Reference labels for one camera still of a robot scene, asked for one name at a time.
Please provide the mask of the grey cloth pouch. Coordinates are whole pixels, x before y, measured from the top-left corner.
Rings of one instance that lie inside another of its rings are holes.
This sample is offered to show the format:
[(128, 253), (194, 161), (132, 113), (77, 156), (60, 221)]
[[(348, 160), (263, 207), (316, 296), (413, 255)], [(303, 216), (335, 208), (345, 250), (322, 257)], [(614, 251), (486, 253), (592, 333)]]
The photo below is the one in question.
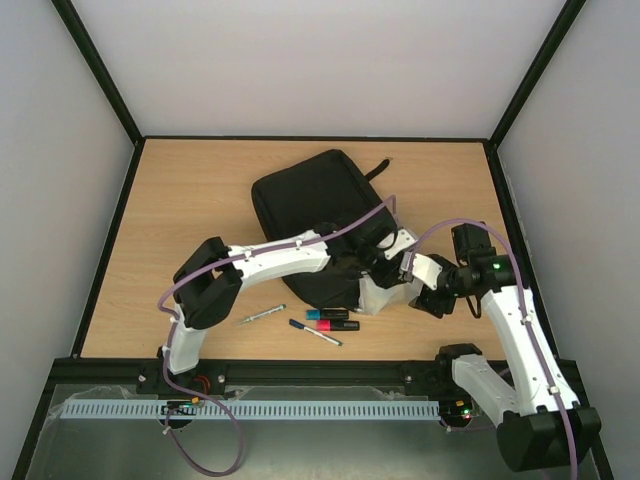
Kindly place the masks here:
[(355, 311), (370, 316), (377, 315), (389, 305), (409, 304), (420, 294), (422, 289), (422, 284), (419, 281), (382, 288), (376, 285), (368, 275), (360, 278), (358, 285), (359, 300)]

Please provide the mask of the black backpack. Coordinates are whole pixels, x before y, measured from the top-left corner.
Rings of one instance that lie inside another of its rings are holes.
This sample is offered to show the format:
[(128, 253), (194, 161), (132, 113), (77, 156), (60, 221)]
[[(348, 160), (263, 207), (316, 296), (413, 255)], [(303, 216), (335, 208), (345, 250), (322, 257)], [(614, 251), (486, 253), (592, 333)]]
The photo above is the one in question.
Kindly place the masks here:
[[(371, 181), (389, 164), (384, 160), (364, 174), (343, 151), (332, 149), (257, 180), (251, 188), (251, 198), (266, 239), (285, 239), (313, 229), (328, 235), (357, 221), (382, 203)], [(377, 226), (397, 228), (388, 209), (380, 210), (354, 229), (364, 232)], [(351, 280), (333, 270), (331, 253), (323, 270), (289, 275), (283, 282), (300, 300), (316, 309), (355, 311), (360, 278)], [(398, 285), (393, 283), (395, 280), (373, 281), (382, 288)]]

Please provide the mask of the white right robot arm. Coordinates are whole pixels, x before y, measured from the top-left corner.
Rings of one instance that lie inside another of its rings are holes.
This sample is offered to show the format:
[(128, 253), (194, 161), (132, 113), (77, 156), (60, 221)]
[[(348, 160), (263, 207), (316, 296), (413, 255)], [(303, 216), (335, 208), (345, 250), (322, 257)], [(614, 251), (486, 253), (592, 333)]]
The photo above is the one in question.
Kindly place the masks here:
[(503, 237), (471, 219), (447, 223), (454, 262), (419, 254), (424, 236), (404, 254), (401, 272), (422, 284), (412, 305), (442, 317), (457, 300), (473, 298), (473, 314), (486, 315), (498, 334), (511, 378), (496, 373), (476, 346), (457, 344), (440, 351), (438, 384), (470, 395), (495, 426), (499, 451), (512, 471), (569, 466), (577, 478), (601, 428), (597, 411), (581, 404), (554, 359), (512, 249), (499, 255), (492, 247)]

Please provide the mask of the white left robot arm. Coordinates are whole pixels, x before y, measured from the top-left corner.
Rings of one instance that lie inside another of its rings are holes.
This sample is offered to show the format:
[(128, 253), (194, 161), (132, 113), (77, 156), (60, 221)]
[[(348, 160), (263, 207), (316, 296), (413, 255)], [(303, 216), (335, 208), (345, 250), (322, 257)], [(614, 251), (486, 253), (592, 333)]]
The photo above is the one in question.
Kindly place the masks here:
[(231, 313), (237, 297), (262, 282), (308, 275), (355, 281), (353, 310), (375, 314), (399, 289), (399, 265), (413, 238), (395, 223), (357, 220), (341, 229), (321, 224), (292, 237), (227, 246), (213, 237), (175, 273), (157, 307), (171, 317), (162, 356), (173, 375), (194, 369), (207, 331)]

